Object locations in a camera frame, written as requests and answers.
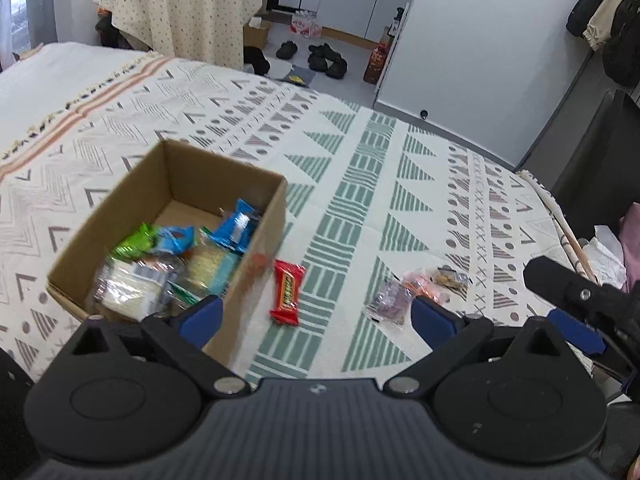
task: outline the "green snack package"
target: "green snack package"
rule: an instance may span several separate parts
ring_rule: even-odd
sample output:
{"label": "green snack package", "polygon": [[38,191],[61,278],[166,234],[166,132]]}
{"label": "green snack package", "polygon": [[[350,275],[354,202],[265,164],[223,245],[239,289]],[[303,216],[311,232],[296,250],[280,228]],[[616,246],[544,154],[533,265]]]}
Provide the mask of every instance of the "green snack package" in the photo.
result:
{"label": "green snack package", "polygon": [[157,232],[157,227],[142,224],[114,248],[113,256],[123,261],[142,258],[154,248]]}

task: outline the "tablecloth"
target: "tablecloth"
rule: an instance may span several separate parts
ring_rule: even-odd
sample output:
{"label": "tablecloth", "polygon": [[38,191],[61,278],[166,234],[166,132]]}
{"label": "tablecloth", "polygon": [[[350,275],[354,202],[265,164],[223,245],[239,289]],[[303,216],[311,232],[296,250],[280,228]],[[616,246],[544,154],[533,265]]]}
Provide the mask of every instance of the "tablecloth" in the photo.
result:
{"label": "tablecloth", "polygon": [[242,26],[262,0],[94,0],[113,26],[165,56],[242,68]]}

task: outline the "bed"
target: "bed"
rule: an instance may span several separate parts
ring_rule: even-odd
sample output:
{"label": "bed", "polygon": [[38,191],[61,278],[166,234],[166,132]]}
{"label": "bed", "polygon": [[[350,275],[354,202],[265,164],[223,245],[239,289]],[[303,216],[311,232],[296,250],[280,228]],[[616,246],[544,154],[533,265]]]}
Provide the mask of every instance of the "bed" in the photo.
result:
{"label": "bed", "polygon": [[54,44],[0,75],[0,346],[34,378],[78,322],[45,292],[74,230],[159,139],[284,174],[278,257],[307,269],[298,328],[268,317],[269,283],[233,370],[256,383],[396,374],[430,348],[362,313],[389,273],[443,264],[473,285],[447,307],[522,325],[550,305],[522,269],[570,266],[530,176],[427,130],[325,94],[140,52]]}

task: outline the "black shoe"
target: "black shoe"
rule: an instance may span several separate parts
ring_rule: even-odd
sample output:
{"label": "black shoe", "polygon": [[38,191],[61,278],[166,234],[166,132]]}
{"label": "black shoe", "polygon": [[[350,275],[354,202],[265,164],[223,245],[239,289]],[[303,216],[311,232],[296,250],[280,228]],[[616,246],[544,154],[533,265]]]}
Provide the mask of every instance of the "black shoe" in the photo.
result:
{"label": "black shoe", "polygon": [[293,41],[285,41],[276,52],[276,57],[278,59],[291,59],[297,51],[298,46]]}
{"label": "black shoe", "polygon": [[341,57],[336,59],[334,64],[332,64],[326,71],[327,76],[332,79],[342,79],[346,73],[347,62]]}
{"label": "black shoe", "polygon": [[256,46],[246,46],[244,48],[244,64],[252,65],[255,75],[267,75],[271,69],[271,65],[264,57],[264,54]]}
{"label": "black shoe", "polygon": [[327,61],[335,61],[340,57],[340,54],[333,50],[328,43],[317,46],[309,45],[309,50],[313,54],[321,54]]}
{"label": "black shoe", "polygon": [[317,52],[309,56],[308,62],[309,68],[314,72],[326,72],[329,68],[324,56]]}

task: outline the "screw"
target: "screw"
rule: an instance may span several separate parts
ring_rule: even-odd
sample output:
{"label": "screw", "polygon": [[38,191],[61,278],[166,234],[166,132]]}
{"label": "screw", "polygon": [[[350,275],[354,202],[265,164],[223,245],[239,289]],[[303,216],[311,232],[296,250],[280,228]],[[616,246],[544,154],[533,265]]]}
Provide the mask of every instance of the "screw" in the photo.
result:
{"label": "screw", "polygon": [[420,383],[413,377],[394,377],[388,384],[396,394],[412,394],[420,388]]}
{"label": "screw", "polygon": [[245,384],[240,377],[222,377],[213,383],[213,388],[220,394],[233,395],[244,390]]}

